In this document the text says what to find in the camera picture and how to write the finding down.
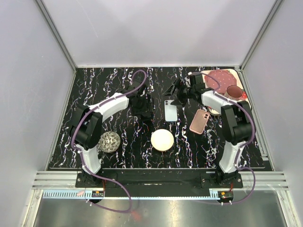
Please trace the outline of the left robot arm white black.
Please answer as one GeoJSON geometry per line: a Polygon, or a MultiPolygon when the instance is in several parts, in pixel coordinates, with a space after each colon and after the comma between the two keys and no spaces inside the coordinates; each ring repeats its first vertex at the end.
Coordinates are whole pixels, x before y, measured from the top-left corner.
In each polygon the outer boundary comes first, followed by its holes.
{"type": "Polygon", "coordinates": [[[100,103],[76,107],[71,119],[71,145],[78,153],[83,154],[85,164],[91,170],[85,179],[91,187],[98,187],[102,183],[97,151],[97,144],[102,135],[102,123],[124,109],[130,109],[139,121],[149,122],[154,117],[153,104],[147,86],[135,81],[127,89],[118,90],[100,103]]]}

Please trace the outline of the pink phone case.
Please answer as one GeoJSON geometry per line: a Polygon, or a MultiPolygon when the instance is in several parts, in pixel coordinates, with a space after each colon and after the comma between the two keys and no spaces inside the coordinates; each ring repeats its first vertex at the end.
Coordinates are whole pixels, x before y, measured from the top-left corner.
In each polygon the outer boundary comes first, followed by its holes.
{"type": "Polygon", "coordinates": [[[198,109],[189,127],[189,130],[201,135],[207,125],[210,114],[207,111],[198,109]]]}

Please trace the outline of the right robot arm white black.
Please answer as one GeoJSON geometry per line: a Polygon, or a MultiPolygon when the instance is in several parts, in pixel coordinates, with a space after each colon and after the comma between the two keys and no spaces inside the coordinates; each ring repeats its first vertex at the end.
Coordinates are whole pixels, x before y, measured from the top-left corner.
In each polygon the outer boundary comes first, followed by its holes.
{"type": "Polygon", "coordinates": [[[176,78],[163,95],[177,94],[173,105],[185,106],[188,99],[208,106],[221,115],[225,145],[223,156],[215,171],[214,181],[219,187],[230,185],[238,178],[239,158],[246,145],[255,137],[255,125],[247,101],[236,102],[221,95],[221,82],[211,73],[192,72],[187,79],[176,78]]]}

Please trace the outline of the light blue smartphone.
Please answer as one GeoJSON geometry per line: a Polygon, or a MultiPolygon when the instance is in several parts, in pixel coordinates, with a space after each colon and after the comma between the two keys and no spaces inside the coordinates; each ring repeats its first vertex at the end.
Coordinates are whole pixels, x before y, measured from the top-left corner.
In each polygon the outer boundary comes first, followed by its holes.
{"type": "Polygon", "coordinates": [[[175,105],[171,103],[173,100],[164,101],[164,114],[166,122],[176,122],[178,120],[178,111],[175,105]]]}

